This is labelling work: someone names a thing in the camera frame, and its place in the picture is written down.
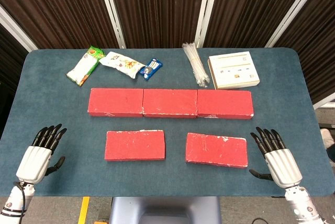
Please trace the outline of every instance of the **robotic arm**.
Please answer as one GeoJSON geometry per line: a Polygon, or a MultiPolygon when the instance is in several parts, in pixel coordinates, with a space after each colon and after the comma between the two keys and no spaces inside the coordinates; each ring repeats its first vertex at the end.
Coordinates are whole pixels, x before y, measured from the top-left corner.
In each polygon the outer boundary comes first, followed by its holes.
{"type": "Polygon", "coordinates": [[[20,224],[34,196],[34,185],[62,166],[64,156],[54,166],[48,168],[50,159],[66,132],[66,128],[58,132],[61,127],[61,124],[55,127],[44,127],[37,133],[32,145],[26,150],[16,172],[19,181],[14,182],[15,186],[0,213],[0,223],[20,224]]]}
{"type": "Polygon", "coordinates": [[[306,189],[299,186],[303,176],[279,133],[275,130],[271,132],[262,130],[259,127],[256,129],[261,138],[253,132],[250,134],[265,158],[270,174],[260,174],[255,170],[249,170],[249,172],[257,178],[274,181],[277,186],[285,189],[285,198],[298,223],[326,224],[326,220],[323,221],[316,211],[306,189]]]}

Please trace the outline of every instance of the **snack bag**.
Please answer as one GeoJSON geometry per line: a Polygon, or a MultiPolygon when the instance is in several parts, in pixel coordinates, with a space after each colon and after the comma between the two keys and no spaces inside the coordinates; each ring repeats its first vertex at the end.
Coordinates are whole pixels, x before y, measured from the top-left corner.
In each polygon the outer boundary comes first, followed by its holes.
{"type": "Polygon", "coordinates": [[[108,67],[116,68],[130,76],[132,79],[134,79],[136,73],[145,66],[132,58],[112,51],[108,53],[106,57],[100,59],[100,63],[108,67]]]}
{"type": "Polygon", "coordinates": [[[156,58],[151,59],[151,61],[144,67],[140,74],[146,79],[149,80],[149,78],[155,74],[155,72],[163,66],[163,63],[159,61],[156,58]]]}
{"type": "Polygon", "coordinates": [[[66,75],[69,79],[76,82],[77,85],[82,86],[88,76],[94,71],[99,64],[99,60],[105,56],[104,52],[99,48],[91,46],[88,51],[79,60],[72,71],[66,75]]]}

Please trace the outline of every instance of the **green snack bag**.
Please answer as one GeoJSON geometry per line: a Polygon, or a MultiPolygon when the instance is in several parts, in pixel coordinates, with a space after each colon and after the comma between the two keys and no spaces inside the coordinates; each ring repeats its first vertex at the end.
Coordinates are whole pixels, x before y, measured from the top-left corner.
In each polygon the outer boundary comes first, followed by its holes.
{"type": "Polygon", "coordinates": [[[76,82],[77,85],[82,86],[99,64],[99,60],[103,57],[105,57],[105,54],[102,49],[91,46],[73,70],[69,71],[66,75],[69,79],[76,82]]]}

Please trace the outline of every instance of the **blue tablecloth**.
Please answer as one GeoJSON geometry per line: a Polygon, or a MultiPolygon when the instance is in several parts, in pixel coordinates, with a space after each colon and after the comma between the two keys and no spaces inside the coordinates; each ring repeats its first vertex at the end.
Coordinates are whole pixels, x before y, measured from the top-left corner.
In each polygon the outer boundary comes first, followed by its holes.
{"type": "Polygon", "coordinates": [[[334,192],[335,180],[308,95],[299,58],[286,48],[199,49],[208,74],[210,55],[249,50],[260,77],[252,92],[251,120],[107,118],[87,113],[92,87],[197,89],[192,68],[182,49],[115,49],[142,63],[158,58],[163,68],[149,80],[136,80],[99,65],[82,87],[66,76],[86,50],[36,50],[25,61],[13,106],[0,141],[0,195],[7,196],[16,180],[20,160],[35,134],[44,126],[68,128],[51,165],[66,161],[36,186],[36,195],[56,196],[211,196],[283,195],[273,182],[253,177],[248,169],[185,163],[188,132],[247,138],[249,169],[268,172],[249,133],[256,126],[282,135],[303,174],[302,186],[312,195],[334,192]],[[164,161],[106,162],[109,130],[162,129],[164,161]]]}

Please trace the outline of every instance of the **red rectangular block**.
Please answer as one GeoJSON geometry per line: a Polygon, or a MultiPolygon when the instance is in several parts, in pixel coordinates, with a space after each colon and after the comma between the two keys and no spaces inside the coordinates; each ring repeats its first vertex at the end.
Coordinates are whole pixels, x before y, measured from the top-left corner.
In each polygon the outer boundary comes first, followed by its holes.
{"type": "Polygon", "coordinates": [[[250,119],[253,117],[251,92],[199,89],[198,117],[250,119]]]}
{"type": "Polygon", "coordinates": [[[245,168],[247,141],[243,138],[188,133],[186,162],[245,168]]]}
{"type": "Polygon", "coordinates": [[[195,118],[196,89],[145,89],[143,115],[159,118],[195,118]]]}
{"type": "Polygon", "coordinates": [[[101,117],[142,117],[143,89],[92,88],[88,113],[101,117]]]}
{"type": "Polygon", "coordinates": [[[162,130],[108,131],[105,160],[164,160],[165,141],[162,130]]]}

